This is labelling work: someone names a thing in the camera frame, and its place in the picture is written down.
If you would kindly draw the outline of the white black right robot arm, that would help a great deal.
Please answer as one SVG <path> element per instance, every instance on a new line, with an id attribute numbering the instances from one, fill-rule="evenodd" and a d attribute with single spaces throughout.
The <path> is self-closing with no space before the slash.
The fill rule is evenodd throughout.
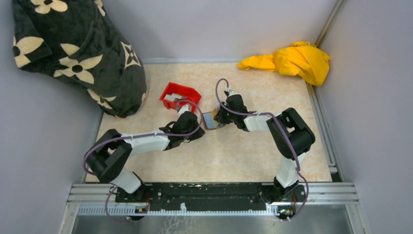
<path id="1" fill-rule="evenodd" d="M 279 115 L 249 112 L 240 94 L 227 88 L 226 100 L 220 102 L 215 120 L 226 125 L 234 123 L 246 132 L 269 132 L 282 155 L 278 174 L 274 178 L 274 194 L 287 201 L 298 185 L 301 161 L 315 143 L 315 135 L 294 108 Z"/>

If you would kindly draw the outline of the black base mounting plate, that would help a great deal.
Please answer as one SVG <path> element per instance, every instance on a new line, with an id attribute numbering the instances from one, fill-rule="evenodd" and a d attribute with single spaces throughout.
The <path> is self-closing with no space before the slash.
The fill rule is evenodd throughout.
<path id="1" fill-rule="evenodd" d="M 286 195 L 279 195 L 273 183 L 147 183 L 133 194 L 118 189 L 118 203 L 141 202 L 149 210 L 179 210 L 184 203 L 189 211 L 247 211 L 264 210 L 273 202 L 303 202 L 305 191 L 298 185 Z"/>

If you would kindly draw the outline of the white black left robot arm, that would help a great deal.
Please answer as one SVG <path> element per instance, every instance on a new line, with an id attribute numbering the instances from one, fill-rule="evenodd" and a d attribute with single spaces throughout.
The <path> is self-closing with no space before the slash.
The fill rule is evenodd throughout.
<path id="1" fill-rule="evenodd" d="M 108 130 L 86 153 L 84 168 L 95 175 L 99 182 L 123 189 L 129 198 L 139 202 L 145 198 L 144 182 L 134 172 L 126 169 L 130 156 L 152 151 L 174 149 L 183 142 L 204 136 L 201 120 L 185 104 L 178 112 L 178 119 L 155 131 L 143 134 L 122 134 Z"/>

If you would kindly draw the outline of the grey cards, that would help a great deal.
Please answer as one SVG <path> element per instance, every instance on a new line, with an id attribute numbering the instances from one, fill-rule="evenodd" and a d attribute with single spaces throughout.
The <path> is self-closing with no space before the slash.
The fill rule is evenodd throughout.
<path id="1" fill-rule="evenodd" d="M 186 99 L 186 98 L 187 98 L 187 96 L 182 96 L 182 95 L 179 95 L 179 94 L 172 93 L 172 94 L 166 94 L 163 97 L 163 100 L 170 101 L 170 102 L 178 102 L 178 101 Z"/>

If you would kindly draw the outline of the brown leather card holder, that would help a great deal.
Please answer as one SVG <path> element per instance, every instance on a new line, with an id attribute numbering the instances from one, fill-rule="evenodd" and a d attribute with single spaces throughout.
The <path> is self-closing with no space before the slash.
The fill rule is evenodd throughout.
<path id="1" fill-rule="evenodd" d="M 218 114 L 217 109 L 213 109 L 210 112 L 203 113 L 204 125 L 207 130 L 215 130 L 224 127 L 224 124 L 219 123 L 214 118 Z"/>

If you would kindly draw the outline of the aluminium frame rail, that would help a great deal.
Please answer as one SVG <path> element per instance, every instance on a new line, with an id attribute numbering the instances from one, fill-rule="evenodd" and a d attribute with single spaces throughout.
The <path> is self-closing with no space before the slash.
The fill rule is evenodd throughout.
<path id="1" fill-rule="evenodd" d="M 137 203 L 147 199 L 172 202 L 177 199 L 243 199 L 247 202 L 289 202 L 295 197 L 297 202 L 307 198 L 309 204 L 357 204 L 359 198 L 353 183 L 310 182 L 299 183 L 296 188 L 282 194 L 273 183 L 149 183 L 129 194 L 115 189 L 109 196 L 110 184 L 74 184 L 69 192 L 68 203 L 100 204 L 110 202 Z"/>

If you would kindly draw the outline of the red plastic bin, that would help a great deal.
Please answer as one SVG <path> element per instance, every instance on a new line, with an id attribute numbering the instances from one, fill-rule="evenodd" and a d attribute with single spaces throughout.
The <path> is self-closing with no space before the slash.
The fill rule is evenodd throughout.
<path id="1" fill-rule="evenodd" d="M 165 101 L 163 100 L 163 97 L 166 94 L 179 94 L 182 96 L 187 96 L 187 98 L 185 100 L 189 100 L 192 101 L 192 103 L 189 103 L 187 101 L 183 101 L 180 102 L 179 107 L 182 107 L 185 104 L 190 104 L 191 105 L 191 111 L 193 113 L 195 113 L 196 111 L 196 106 L 199 104 L 202 96 L 201 94 L 195 90 L 194 88 L 188 87 L 188 86 L 183 86 L 177 83 L 173 83 L 173 82 L 169 82 L 166 86 L 166 88 L 164 89 L 162 95 L 160 96 L 159 100 L 163 103 L 163 105 L 167 108 L 167 109 L 175 109 L 177 108 L 177 103 L 178 102 L 170 102 L 170 101 Z"/>

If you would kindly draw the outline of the black floral plush blanket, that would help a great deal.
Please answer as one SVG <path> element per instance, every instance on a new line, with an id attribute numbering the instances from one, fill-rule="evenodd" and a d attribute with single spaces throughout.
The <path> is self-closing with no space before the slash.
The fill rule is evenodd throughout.
<path id="1" fill-rule="evenodd" d="M 147 94 L 143 63 L 100 0 L 13 0 L 17 67 L 87 94 L 108 115 L 134 115 Z"/>

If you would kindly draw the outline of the yellow crumpled cloth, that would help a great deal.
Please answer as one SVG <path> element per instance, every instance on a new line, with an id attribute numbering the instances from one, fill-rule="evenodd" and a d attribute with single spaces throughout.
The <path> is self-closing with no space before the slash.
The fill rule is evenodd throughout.
<path id="1" fill-rule="evenodd" d="M 308 41 L 297 41 L 271 54 L 243 59 L 238 68 L 277 72 L 282 76 L 299 76 L 305 82 L 322 86 L 330 70 L 330 56 Z"/>

